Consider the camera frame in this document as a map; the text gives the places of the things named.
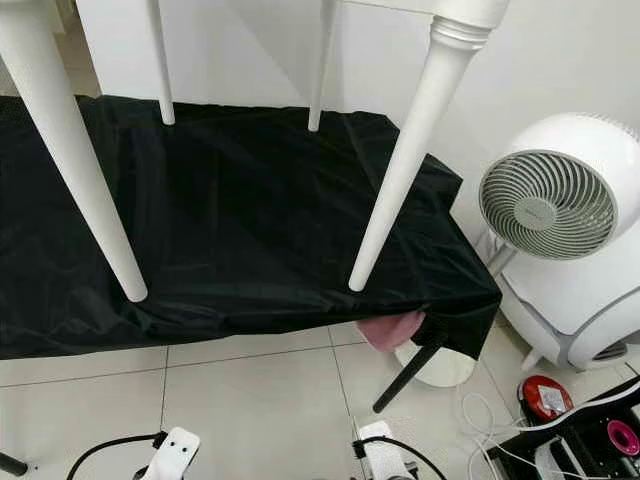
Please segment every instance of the sticker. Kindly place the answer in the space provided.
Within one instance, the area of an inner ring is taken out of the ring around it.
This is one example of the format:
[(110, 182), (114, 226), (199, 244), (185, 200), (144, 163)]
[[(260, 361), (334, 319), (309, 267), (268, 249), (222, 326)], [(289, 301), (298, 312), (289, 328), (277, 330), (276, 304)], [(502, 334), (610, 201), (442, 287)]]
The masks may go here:
[(564, 398), (562, 398), (562, 392), (557, 388), (538, 385), (538, 392), (540, 393), (542, 406), (547, 410), (551, 410), (552, 412), (558, 414), (567, 411), (567, 406), (564, 403)]

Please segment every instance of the black fabric cover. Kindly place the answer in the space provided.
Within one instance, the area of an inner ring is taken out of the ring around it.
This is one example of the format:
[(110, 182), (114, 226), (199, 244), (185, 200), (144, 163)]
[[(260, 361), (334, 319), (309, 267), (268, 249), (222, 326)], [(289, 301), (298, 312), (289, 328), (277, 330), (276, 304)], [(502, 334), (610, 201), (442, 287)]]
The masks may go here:
[[(0, 358), (277, 333), (422, 309), (477, 357), (500, 293), (428, 157), (366, 289), (347, 279), (398, 131), (380, 115), (79, 99), (149, 287), (132, 304), (20, 99), (0, 98)], [(428, 335), (428, 322), (414, 337)]]

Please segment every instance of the tile floor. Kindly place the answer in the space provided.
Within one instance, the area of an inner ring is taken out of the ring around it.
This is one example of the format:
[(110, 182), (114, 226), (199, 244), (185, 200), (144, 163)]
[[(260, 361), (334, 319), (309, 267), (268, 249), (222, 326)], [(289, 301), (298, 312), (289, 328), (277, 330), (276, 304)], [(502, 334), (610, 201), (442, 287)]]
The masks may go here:
[[(56, 42), (74, 93), (100, 88), (79, 25)], [(15, 94), (0, 68), (0, 94)], [(182, 426), (202, 437), (187, 478), (364, 479), (350, 449), (353, 419), (385, 419), (451, 480), (466, 478), (474, 449), (460, 419), (466, 392), (486, 397), (498, 422), (519, 416), (515, 387), (526, 344), (498, 318), (481, 361), (460, 389), (412, 382), (380, 416), (371, 405), (399, 372), (352, 325), (184, 346), (0, 362), (0, 448), (25, 459), (28, 480), (65, 478), (96, 443)], [(640, 370), (640, 359), (631, 364)], [(620, 366), (586, 373), (539, 371), (585, 400), (633, 376)], [(481, 406), (472, 415), (485, 415)], [(145, 444), (92, 457), (78, 480), (129, 479), (153, 454)], [(490, 478), (482, 461), (476, 478)], [(0, 473), (0, 480), (13, 478)], [(421, 478), (435, 478), (421, 469)]]

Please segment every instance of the black leg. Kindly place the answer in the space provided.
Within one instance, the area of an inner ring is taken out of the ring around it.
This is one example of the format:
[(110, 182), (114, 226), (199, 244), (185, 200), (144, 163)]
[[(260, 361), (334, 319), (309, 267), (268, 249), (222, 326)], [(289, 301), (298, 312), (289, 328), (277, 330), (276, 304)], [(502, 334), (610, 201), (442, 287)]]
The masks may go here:
[(380, 398), (373, 404), (373, 411), (380, 413), (389, 404), (400, 390), (409, 383), (409, 381), (420, 371), (422, 367), (433, 357), (444, 342), (447, 340), (447, 334), (443, 330), (436, 330), (433, 335), (429, 336), (429, 343), (418, 350), (406, 367), (398, 374), (389, 388), (380, 395)]
[(0, 452), (0, 470), (21, 477), (27, 473), (27, 464)]

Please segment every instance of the white chair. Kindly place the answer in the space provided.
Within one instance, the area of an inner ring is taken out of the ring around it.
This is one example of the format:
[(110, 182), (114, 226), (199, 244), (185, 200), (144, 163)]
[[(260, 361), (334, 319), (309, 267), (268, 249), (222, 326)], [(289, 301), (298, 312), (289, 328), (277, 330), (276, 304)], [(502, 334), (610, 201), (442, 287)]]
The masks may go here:
[[(147, 8), (141, 31), (154, 45), (154, 74), (165, 124), (175, 122), (158, 0)], [(309, 130), (316, 131), (335, 18), (342, 1), (434, 14), (431, 46), (413, 104), (389, 162), (349, 286), (360, 291), (427, 154), (433, 128), (449, 104), (473, 54), (502, 19), (509, 0), (318, 0), (318, 45)], [(0, 0), (0, 56), (42, 139), (125, 294), (141, 301), (147, 288), (69, 87), (39, 0)]]

